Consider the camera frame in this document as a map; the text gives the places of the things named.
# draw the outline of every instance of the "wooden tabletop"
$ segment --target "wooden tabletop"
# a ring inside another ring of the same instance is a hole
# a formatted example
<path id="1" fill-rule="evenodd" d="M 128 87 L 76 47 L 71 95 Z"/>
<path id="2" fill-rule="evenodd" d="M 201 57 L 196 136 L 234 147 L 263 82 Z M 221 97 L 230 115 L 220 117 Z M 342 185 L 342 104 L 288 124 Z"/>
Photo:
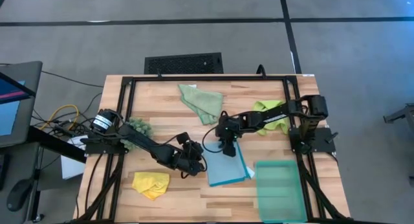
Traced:
<path id="1" fill-rule="evenodd" d="M 116 110 L 121 79 L 120 75 L 107 76 L 100 109 Z M 279 81 L 138 82 L 131 117 L 143 118 L 149 122 L 154 129 L 153 140 L 157 142 L 164 142 L 185 131 L 189 133 L 192 140 L 201 142 L 203 135 L 212 127 L 203 126 L 197 115 L 180 101 L 178 84 L 197 84 L 197 88 L 203 91 L 222 93 L 223 110 L 226 110 L 229 115 L 251 110 L 254 102 L 258 100 L 285 100 L 283 86 Z M 298 75 L 298 86 L 301 96 L 319 93 L 314 76 Z M 125 115 L 128 94 L 127 88 L 123 115 Z M 206 138 L 206 142 L 213 140 L 217 140 L 214 134 Z M 295 160 L 290 150 L 289 139 L 280 130 L 268 132 L 264 137 L 256 133 L 245 134 L 242 139 L 239 139 L 239 145 L 246 165 L 251 168 L 254 168 L 256 161 Z M 85 193 L 97 158 L 98 156 L 88 157 L 86 162 L 78 196 L 80 214 L 85 210 Z M 104 155 L 96 168 L 89 192 L 89 205 L 102 188 L 106 158 Z M 342 214 L 349 216 L 336 162 L 326 153 L 314 153 L 314 158 L 321 189 Z M 170 174 L 171 180 L 167 192 L 155 201 L 149 200 L 131 188 L 134 172 L 144 171 Z M 309 190 L 314 216 L 318 216 L 314 194 L 310 187 Z M 110 199 L 107 199 L 104 217 L 109 215 L 109 204 Z M 256 181 L 253 179 L 231 185 L 209 187 L 206 173 L 181 179 L 178 170 L 173 171 L 157 164 L 144 150 L 133 150 L 125 156 L 115 221 L 261 221 L 257 209 Z"/>

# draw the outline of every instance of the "teal plastic tray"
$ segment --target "teal plastic tray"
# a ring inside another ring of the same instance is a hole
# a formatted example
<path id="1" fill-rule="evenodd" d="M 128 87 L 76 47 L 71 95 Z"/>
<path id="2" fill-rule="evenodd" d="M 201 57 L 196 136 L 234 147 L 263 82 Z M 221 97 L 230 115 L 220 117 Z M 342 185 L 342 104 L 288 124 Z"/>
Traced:
<path id="1" fill-rule="evenodd" d="M 257 202 L 265 223 L 307 220 L 296 161 L 256 162 Z"/>

